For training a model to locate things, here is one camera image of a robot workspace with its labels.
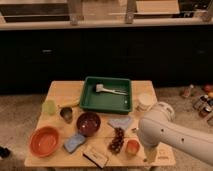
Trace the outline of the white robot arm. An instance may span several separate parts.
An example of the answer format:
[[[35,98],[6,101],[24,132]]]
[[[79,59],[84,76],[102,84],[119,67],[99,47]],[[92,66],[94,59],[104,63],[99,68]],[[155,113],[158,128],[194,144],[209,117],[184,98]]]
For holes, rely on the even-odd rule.
[[[213,166],[213,134],[189,129],[173,122],[174,109],[157,102],[139,119],[137,136],[150,149],[160,142]]]

